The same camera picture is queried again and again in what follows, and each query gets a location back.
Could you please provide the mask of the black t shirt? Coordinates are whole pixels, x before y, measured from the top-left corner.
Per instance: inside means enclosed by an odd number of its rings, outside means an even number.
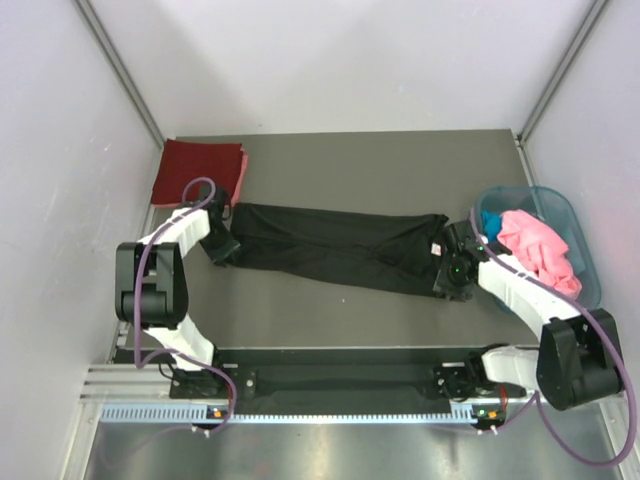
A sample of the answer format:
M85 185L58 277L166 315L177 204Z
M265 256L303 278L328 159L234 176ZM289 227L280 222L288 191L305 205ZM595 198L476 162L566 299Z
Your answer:
M439 298L441 265L431 253L443 214L387 216L239 203L231 234L238 268L284 272L316 281Z

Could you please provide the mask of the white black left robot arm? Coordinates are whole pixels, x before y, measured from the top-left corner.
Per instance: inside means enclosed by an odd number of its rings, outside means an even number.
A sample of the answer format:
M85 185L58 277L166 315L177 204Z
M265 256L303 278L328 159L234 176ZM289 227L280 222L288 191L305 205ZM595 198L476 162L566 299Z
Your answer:
M216 346L189 314L184 259L197 246L215 262L235 253L239 243L226 225L231 212L228 200L188 205L147 236L116 249L115 312L133 328L135 366L170 355L179 370L193 373L192 384L209 397L224 390L227 374L215 365Z

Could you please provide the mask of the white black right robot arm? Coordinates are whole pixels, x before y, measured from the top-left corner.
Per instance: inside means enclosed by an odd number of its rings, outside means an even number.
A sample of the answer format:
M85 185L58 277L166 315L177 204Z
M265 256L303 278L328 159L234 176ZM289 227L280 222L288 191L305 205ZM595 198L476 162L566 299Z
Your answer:
M473 351L460 368L435 368L449 395L487 396L511 384L538 392L563 411L624 390L614 360L621 353L617 327L606 310L584 314L533 284L507 248L480 242L468 220L446 226L443 240L432 251L440 259L436 293L467 300L478 286L500 300L538 342L535 347L491 344Z

